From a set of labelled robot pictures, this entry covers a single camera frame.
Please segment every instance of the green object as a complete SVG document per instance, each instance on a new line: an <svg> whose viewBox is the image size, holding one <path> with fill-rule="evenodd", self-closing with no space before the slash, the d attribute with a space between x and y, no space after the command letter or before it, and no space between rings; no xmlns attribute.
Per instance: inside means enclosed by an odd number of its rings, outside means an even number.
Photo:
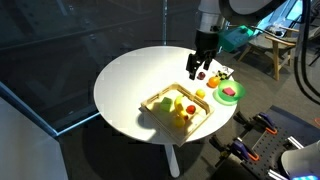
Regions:
<svg viewBox="0 0 320 180"><path fill-rule="evenodd" d="M221 46L226 52L231 52L246 44L252 35L253 31L246 26L239 26L237 28L221 31L219 32L218 46Z"/></svg>
<svg viewBox="0 0 320 180"><path fill-rule="evenodd" d="M164 111L170 112L172 106L172 99L164 97L160 103L160 108Z"/></svg>
<svg viewBox="0 0 320 180"><path fill-rule="evenodd" d="M234 96L229 96L223 92L223 89L228 87L235 92ZM245 94L246 90L240 83L232 80L222 80L219 83L217 90L213 93L213 97L221 104L233 105L236 104Z"/></svg>

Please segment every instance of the gray carpet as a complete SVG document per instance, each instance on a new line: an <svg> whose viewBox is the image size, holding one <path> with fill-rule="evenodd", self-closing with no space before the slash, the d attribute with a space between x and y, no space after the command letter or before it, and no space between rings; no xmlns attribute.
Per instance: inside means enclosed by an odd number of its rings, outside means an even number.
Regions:
<svg viewBox="0 0 320 180"><path fill-rule="evenodd" d="M235 72L233 77L246 88L246 96L240 100L237 111L253 116L267 111L272 105L282 108L307 123L320 116L320 107L302 95L295 82L293 66L280 71L280 80L271 75L272 64L267 59L248 54L242 62L239 53L222 52L216 58ZM308 62L313 59L308 54ZM311 82L320 89L320 61L307 67ZM216 134L223 143L242 132L242 127L230 120ZM231 156L220 168L219 152L209 144L210 136L175 147L181 175L177 179L253 179ZM118 180L118 179L174 179L170 176L162 146L145 144L112 130L102 118L97 118L59 137L65 164L71 180Z"/></svg>

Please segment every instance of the chair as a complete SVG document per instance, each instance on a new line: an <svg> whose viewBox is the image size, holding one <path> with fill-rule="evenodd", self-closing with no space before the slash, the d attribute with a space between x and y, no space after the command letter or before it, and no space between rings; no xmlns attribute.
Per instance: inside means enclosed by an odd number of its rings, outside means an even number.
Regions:
<svg viewBox="0 0 320 180"><path fill-rule="evenodd" d="M291 37L293 32L299 32L296 29L284 28L286 37L277 37L267 31L263 31L262 34L257 35L255 38L248 42L248 47L244 50L238 61L241 61L245 55L249 52L257 52L259 55L267 56L266 53L272 53L272 61L274 66L274 78L279 80L279 71L284 64L290 65L291 61L291 49L296 46L297 38Z"/></svg>

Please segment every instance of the white round table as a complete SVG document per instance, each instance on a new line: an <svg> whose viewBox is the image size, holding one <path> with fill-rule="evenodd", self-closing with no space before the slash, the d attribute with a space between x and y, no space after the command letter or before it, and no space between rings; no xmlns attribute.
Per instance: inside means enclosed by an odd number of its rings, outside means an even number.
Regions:
<svg viewBox="0 0 320 180"><path fill-rule="evenodd" d="M126 53L110 62L99 74L94 85L94 101L101 116L113 128L126 136L148 143L165 146L169 168L173 177L180 174L173 141L161 132L153 120L142 113L141 102L161 91L174 82L190 92L201 88L205 90L204 100L214 107L213 114L187 139L197 140L208 136L222 127L233 115L236 104L225 106L212 96L214 89L206 83L209 74L217 72L222 65L212 60L208 71L199 67L207 75L205 79L189 79L186 64L193 50L156 46Z"/></svg>

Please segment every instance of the wooden tray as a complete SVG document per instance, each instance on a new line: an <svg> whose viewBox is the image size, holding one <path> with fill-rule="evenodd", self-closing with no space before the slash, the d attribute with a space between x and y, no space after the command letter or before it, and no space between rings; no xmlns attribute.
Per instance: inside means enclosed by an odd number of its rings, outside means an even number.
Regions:
<svg viewBox="0 0 320 180"><path fill-rule="evenodd" d="M177 116L173 103L175 98L181 94L184 95L182 99L183 107L186 109L187 106L194 105L196 107L196 112L193 115L189 114L189 120L186 121L183 127L179 128L173 124L173 119ZM164 97L172 100L170 112L160 108L161 101ZM190 137L190 135L196 131L214 111L214 108L207 102L203 101L195 94L190 93L178 83L173 83L159 93L143 101L141 107L179 147L186 142L188 137Z"/></svg>

